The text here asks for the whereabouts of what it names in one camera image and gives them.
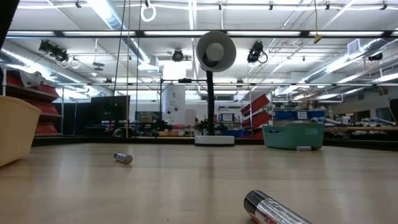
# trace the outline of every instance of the red shelving unit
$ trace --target red shelving unit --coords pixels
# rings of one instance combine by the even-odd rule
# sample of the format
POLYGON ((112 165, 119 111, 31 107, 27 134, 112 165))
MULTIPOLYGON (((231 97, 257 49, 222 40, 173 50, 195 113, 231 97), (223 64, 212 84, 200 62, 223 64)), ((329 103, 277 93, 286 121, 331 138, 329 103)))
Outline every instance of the red shelving unit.
POLYGON ((250 130, 245 138, 252 138, 253 136, 253 139, 262 139, 261 126, 272 117, 267 111, 261 109, 267 106, 269 102, 267 96, 263 94, 241 109, 242 116, 248 117, 242 122, 242 128, 250 130))
POLYGON ((27 88, 24 86, 18 71, 6 72, 4 86, 6 87, 6 96, 20 98, 42 111, 36 127, 36 136, 62 135, 54 126, 56 119, 63 117, 52 104, 54 100, 59 98, 54 86, 42 83, 27 88))

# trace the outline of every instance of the tan plastic bin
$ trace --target tan plastic bin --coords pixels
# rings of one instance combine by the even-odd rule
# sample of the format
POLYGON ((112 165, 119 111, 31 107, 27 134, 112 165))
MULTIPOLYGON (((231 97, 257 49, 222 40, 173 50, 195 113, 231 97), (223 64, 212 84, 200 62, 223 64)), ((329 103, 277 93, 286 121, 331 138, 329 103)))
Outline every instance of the tan plastic bin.
POLYGON ((0 166, 29 154, 40 114, 23 100, 0 96, 0 166))

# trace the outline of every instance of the hanging ring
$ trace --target hanging ring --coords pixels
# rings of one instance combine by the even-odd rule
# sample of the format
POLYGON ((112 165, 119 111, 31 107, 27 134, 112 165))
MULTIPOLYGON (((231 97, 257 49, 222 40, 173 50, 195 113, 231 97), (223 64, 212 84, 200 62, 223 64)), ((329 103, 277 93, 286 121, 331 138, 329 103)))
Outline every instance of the hanging ring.
POLYGON ((149 5, 148 7, 142 7, 142 8, 141 8, 141 19, 142 19, 144 22, 153 21, 153 20, 155 19, 155 17, 156 17, 156 8, 155 8, 154 6, 149 5), (144 11, 145 11, 146 9, 152 9, 152 16, 151 16, 150 18, 146 18, 145 15, 144 15, 144 11))

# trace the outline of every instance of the white water heater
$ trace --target white water heater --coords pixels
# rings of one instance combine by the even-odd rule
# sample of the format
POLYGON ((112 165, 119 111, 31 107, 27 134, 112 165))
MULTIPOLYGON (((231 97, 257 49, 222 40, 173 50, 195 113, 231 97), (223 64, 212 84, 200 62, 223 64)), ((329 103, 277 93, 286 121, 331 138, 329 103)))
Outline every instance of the white water heater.
POLYGON ((185 86, 169 85, 162 94, 163 120, 170 124, 185 123, 185 86))

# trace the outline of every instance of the wooden floor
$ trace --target wooden floor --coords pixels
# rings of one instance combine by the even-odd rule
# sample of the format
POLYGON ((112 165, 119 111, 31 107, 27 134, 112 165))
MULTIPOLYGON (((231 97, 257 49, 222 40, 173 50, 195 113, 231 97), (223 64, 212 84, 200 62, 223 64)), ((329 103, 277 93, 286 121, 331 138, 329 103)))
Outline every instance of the wooden floor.
POLYGON ((398 153, 77 144, 0 168, 0 223, 252 223, 262 190, 313 223, 396 223, 398 153), (131 166, 113 153, 134 156, 131 166))

